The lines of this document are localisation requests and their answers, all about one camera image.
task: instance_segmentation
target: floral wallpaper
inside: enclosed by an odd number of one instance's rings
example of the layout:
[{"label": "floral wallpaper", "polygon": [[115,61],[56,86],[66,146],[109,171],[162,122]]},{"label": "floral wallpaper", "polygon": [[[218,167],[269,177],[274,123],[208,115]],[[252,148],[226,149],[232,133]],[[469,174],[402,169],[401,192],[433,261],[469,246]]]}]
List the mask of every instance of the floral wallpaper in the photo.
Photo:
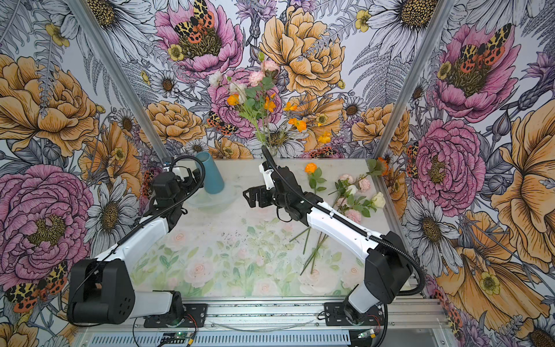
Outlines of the floral wallpaper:
[{"label": "floral wallpaper", "polygon": [[[385,154],[403,232],[460,346],[555,345],[554,11],[459,1]],[[372,106],[363,118],[391,109]]]}]

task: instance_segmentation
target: table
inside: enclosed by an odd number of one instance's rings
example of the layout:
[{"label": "table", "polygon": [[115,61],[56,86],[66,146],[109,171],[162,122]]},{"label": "table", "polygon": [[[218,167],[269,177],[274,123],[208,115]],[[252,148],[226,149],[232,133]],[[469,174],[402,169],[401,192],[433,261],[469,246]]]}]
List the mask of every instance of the table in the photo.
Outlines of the table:
[{"label": "table", "polygon": [[[303,254],[306,233],[289,242],[306,229],[303,223],[278,220],[275,207],[249,208],[242,192],[264,183],[258,169],[261,162],[216,162],[226,190],[236,193],[233,202],[217,208],[196,208],[185,202],[188,214],[137,262],[131,275],[136,290],[178,290],[183,298],[346,295],[363,280],[362,262],[329,238],[316,256],[312,273],[309,265],[300,275],[320,232],[310,232]],[[335,190],[340,175],[356,177],[367,171],[363,159],[276,161],[289,167],[305,191],[311,191],[304,172],[310,162],[327,179],[323,184],[327,189],[319,195],[330,204],[336,193],[328,194]],[[371,198],[375,193],[372,185],[365,195]],[[282,219],[289,219],[286,212],[280,213]],[[381,209],[361,224],[381,233],[389,231]]]}]

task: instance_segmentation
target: orange flower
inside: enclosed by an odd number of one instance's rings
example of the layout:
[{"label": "orange flower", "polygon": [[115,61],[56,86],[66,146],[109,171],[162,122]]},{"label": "orange flower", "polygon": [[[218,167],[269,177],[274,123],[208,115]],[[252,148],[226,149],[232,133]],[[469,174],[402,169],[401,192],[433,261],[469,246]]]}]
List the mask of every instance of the orange flower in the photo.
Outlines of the orange flower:
[{"label": "orange flower", "polygon": [[316,171],[318,167],[314,163],[308,163],[305,167],[305,172],[309,175],[312,175],[314,171]]},{"label": "orange flower", "polygon": [[276,108],[276,104],[273,101],[270,101],[269,97],[266,97],[266,102],[264,103],[264,108],[270,112],[273,112]]},{"label": "orange flower", "polygon": [[229,106],[239,105],[239,94],[232,94],[228,98]]},{"label": "orange flower", "polygon": [[297,110],[297,107],[299,107],[299,106],[293,105],[288,101],[287,105],[285,106],[285,108],[283,110],[284,111],[295,111],[295,110]]}]

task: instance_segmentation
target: wire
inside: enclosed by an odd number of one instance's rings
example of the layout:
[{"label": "wire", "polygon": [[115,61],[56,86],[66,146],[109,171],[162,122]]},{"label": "wire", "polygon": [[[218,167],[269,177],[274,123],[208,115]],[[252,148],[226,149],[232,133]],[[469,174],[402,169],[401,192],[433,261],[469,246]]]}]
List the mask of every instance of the wire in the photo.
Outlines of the wire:
[{"label": "wire", "polygon": [[[182,199],[179,199],[175,204],[170,205],[170,206],[166,207],[165,209],[163,209],[162,211],[160,211],[159,213],[156,213],[156,214],[152,215],[150,218],[148,218],[148,219],[146,219],[145,221],[139,223],[136,227],[134,227],[133,229],[131,229],[131,231],[130,231],[127,235],[123,236],[123,237],[116,243],[116,246],[114,247],[114,249],[112,249],[112,250],[110,251],[110,253],[108,253],[108,255],[107,255],[104,259],[102,259],[101,261],[98,261],[97,264],[96,264],[96,266],[94,267],[94,269],[92,269],[92,270],[87,274],[87,276],[85,276],[85,279],[77,286],[76,290],[73,292],[73,295],[72,295],[71,299],[68,301],[68,310],[70,309],[70,308],[69,308],[69,305],[72,304],[73,299],[74,299],[74,297],[75,297],[77,291],[79,290],[79,288],[81,288],[81,287],[83,286],[83,284],[85,284],[85,282],[86,282],[86,281],[89,279],[89,277],[98,269],[98,267],[100,266],[100,264],[101,264],[102,262],[104,262],[106,259],[108,259],[109,256],[111,256],[112,254],[115,253],[115,251],[118,249],[119,246],[121,246],[124,242],[126,242],[127,240],[129,240],[136,232],[138,232],[139,230],[141,230],[145,225],[147,225],[148,223],[152,222],[154,219],[160,217],[161,215],[165,214],[166,212],[168,212],[168,211],[170,211],[170,210],[173,210],[173,209],[176,208],[177,206],[181,206],[181,204],[183,204],[183,203],[185,202],[185,200],[189,199],[193,194],[196,193],[197,190],[199,190],[200,186],[203,185],[204,177],[206,176],[206,169],[204,168],[203,162],[200,161],[198,158],[192,156],[192,155],[183,154],[183,155],[180,155],[180,156],[178,156],[177,158],[173,159],[172,162],[171,162],[171,165],[170,165],[170,170],[173,168],[173,166],[175,165],[176,162],[178,162],[178,161],[180,161],[180,160],[183,160],[183,159],[192,159],[192,160],[196,161],[196,162],[199,164],[199,167],[200,167],[200,179],[199,179],[199,181],[197,182],[195,188],[193,188],[193,190],[192,190],[189,194],[187,194],[185,197],[183,197]],[[72,322],[72,321],[69,321],[69,322],[70,322],[71,324],[73,324],[73,325],[75,325],[75,326],[79,326],[79,327],[81,327],[81,328],[88,328],[88,327],[91,327],[91,326],[98,326],[98,325],[101,325],[101,323],[100,323],[100,324],[94,324],[94,325],[79,325],[79,324],[76,324],[76,323],[74,323],[74,322]]]},{"label": "wire", "polygon": [[[281,174],[281,172],[278,170],[278,166],[276,165],[274,159],[272,158],[272,155],[270,154],[270,151],[268,151],[266,146],[262,146],[262,153],[264,154],[264,158],[266,158],[266,161],[268,162],[268,165],[270,166],[270,168],[272,168],[274,170],[274,172],[279,176],[279,178],[283,181],[283,183],[295,194],[297,195],[299,198],[301,198],[302,200],[308,202],[310,205],[312,205],[314,208],[326,213],[326,214],[330,214],[331,211],[329,211],[327,208],[320,206],[316,203],[313,203],[312,201],[308,200],[305,198],[304,194],[302,192],[299,192],[297,190],[297,188],[293,187],[291,185],[291,183],[289,183]],[[356,231],[357,233],[361,234],[364,237],[369,238],[370,240],[379,243],[380,245],[382,245],[385,248],[389,248],[390,250],[394,251],[395,253],[397,253],[398,255],[400,255],[401,257],[405,258],[411,265],[412,267],[416,270],[416,273],[418,274],[418,286],[414,289],[411,290],[402,290],[400,291],[397,295],[400,296],[407,296],[407,295],[415,295],[420,293],[423,289],[424,286],[426,284],[425,281],[425,276],[426,274],[424,273],[424,270],[420,267],[420,264],[414,260],[413,257],[411,257],[410,255],[408,255],[405,251],[399,249],[398,247],[394,246],[393,244],[389,243],[387,240],[375,237],[374,235],[368,235],[364,230],[360,229],[359,227],[357,227],[356,225],[350,223],[343,215],[341,214],[337,214],[334,213],[333,214],[333,218],[337,219],[338,221],[342,222],[343,224],[345,224],[347,227],[351,228],[352,230]]]},{"label": "wire", "polygon": [[378,342],[373,347],[380,347],[380,345],[384,342],[385,334],[387,333],[387,326],[389,325],[388,319],[389,317],[387,316],[387,304],[384,304],[384,329],[380,334]]}]

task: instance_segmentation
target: pink peony illustration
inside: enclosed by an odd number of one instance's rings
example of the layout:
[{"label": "pink peony illustration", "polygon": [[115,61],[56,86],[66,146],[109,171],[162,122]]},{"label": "pink peony illustration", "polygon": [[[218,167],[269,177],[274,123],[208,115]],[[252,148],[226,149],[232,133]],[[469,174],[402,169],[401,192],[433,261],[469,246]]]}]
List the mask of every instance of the pink peony illustration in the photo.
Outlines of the pink peony illustration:
[{"label": "pink peony illustration", "polygon": [[486,165],[478,155],[476,131],[460,119],[443,123],[436,119],[418,143],[418,178],[412,190],[439,205],[446,216],[465,211],[482,189]]},{"label": "pink peony illustration", "polygon": [[492,65],[476,63],[465,73],[461,48],[465,45],[480,47],[493,37],[495,31],[486,34],[486,29],[477,32],[475,27],[462,26],[447,45],[447,52],[440,57],[440,69],[435,84],[427,92],[428,101],[444,109],[455,118],[465,118],[476,123],[486,118],[513,90],[518,78],[510,78],[515,67],[520,45],[513,46],[514,27],[503,45],[504,53]]},{"label": "pink peony illustration", "polygon": [[181,5],[177,12],[168,8],[168,12],[156,12],[158,47],[168,51],[168,61],[179,66],[185,78],[205,78],[216,71],[225,72],[228,68],[236,67],[243,58],[243,33],[239,24],[233,26],[222,6],[216,9],[206,0],[208,11],[214,14],[214,28],[208,29],[200,43],[193,44],[188,38],[181,39],[174,27],[183,22],[190,22],[193,5],[189,2],[189,9],[184,10]]},{"label": "pink peony illustration", "polygon": [[87,209],[94,203],[85,182],[53,165],[0,178],[0,285],[4,291],[37,283],[67,261],[68,270],[89,253],[83,243]]},{"label": "pink peony illustration", "polygon": [[[253,72],[253,70],[247,70],[244,68],[239,68],[236,70],[229,70],[227,72],[227,76],[231,77],[231,80],[235,83],[249,83],[249,75]],[[255,127],[245,118],[239,116],[239,112],[237,111],[238,106],[230,106],[228,104],[229,98],[229,85],[230,82],[227,78],[224,78],[221,81],[221,85],[219,87],[208,87],[208,94],[210,95],[210,99],[212,100],[212,111],[220,116],[221,120],[227,124],[233,124],[234,126],[238,127],[239,130],[235,133],[235,135],[250,139],[254,137],[254,130]],[[282,105],[281,99],[279,97],[279,90],[274,87],[266,92],[268,98],[274,95],[274,98],[271,100],[275,105],[275,109],[273,112],[270,112],[270,122],[277,123],[281,119],[282,114]],[[262,121],[259,120],[259,126],[262,126]]]}]

